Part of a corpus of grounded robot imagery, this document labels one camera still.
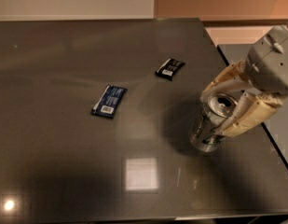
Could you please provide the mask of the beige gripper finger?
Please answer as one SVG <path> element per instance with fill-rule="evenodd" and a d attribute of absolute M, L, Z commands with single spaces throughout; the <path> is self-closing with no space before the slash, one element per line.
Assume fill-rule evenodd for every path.
<path fill-rule="evenodd" d="M 231 117 L 224 121 L 214 133 L 226 137 L 235 137 L 246 133 L 263 121 L 270 119 L 287 99 L 287 95 L 279 93 L 264 91 L 254 95 L 245 91 Z"/>
<path fill-rule="evenodd" d="M 200 100 L 206 101 L 215 93 L 232 93 L 250 89 L 252 83 L 246 73 L 245 61 L 239 61 L 227 66 L 209 85 L 201 92 Z"/>

